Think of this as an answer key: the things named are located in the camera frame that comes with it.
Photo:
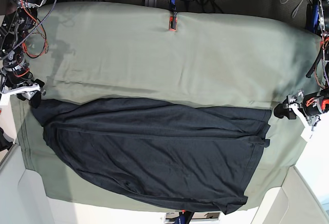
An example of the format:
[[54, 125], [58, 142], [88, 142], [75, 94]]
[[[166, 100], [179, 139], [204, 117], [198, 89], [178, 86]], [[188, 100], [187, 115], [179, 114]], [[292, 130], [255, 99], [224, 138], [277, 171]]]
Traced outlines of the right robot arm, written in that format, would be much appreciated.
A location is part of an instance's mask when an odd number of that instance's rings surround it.
[[[47, 0], [10, 1], [16, 9], [5, 15], [1, 24], [1, 105], [8, 105], [16, 96], [37, 108], [45, 95], [45, 84], [33, 76], [25, 57], [36, 59], [48, 51], [45, 19], [38, 17], [38, 8]], [[30, 54], [26, 41], [35, 34], [42, 37], [43, 48], [40, 53]]]

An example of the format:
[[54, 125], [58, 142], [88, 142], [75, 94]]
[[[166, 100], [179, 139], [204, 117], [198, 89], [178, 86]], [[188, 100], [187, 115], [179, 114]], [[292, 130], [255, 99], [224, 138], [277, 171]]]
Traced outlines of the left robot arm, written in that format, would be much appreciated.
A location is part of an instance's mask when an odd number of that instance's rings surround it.
[[306, 29], [321, 37], [318, 55], [306, 73], [309, 79], [315, 77], [318, 92], [305, 94], [299, 91], [288, 95], [273, 111], [279, 119], [295, 120], [299, 118], [305, 128], [314, 130], [321, 121], [320, 116], [328, 113], [328, 0], [308, 0], [311, 11], [306, 13]]

